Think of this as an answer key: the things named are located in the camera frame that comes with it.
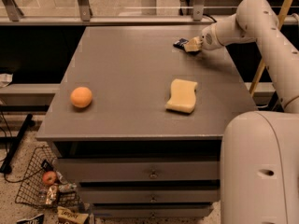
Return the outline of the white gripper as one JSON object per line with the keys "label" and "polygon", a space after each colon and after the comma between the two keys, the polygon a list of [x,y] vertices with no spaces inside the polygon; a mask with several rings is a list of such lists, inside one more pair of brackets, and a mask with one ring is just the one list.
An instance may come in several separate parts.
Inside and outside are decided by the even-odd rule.
{"label": "white gripper", "polygon": [[204,28],[201,31],[200,37],[196,36],[184,45],[186,52],[196,52],[200,49],[214,50],[220,49],[221,47],[222,44],[218,40],[215,24],[211,24]]}

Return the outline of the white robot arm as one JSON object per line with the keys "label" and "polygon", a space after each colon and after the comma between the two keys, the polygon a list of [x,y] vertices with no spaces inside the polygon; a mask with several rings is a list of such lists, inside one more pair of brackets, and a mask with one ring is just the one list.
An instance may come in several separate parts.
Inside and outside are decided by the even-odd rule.
{"label": "white robot arm", "polygon": [[254,42],[282,106],[227,125],[221,142],[221,224],[299,224],[299,51],[266,0],[204,28],[194,49]]}

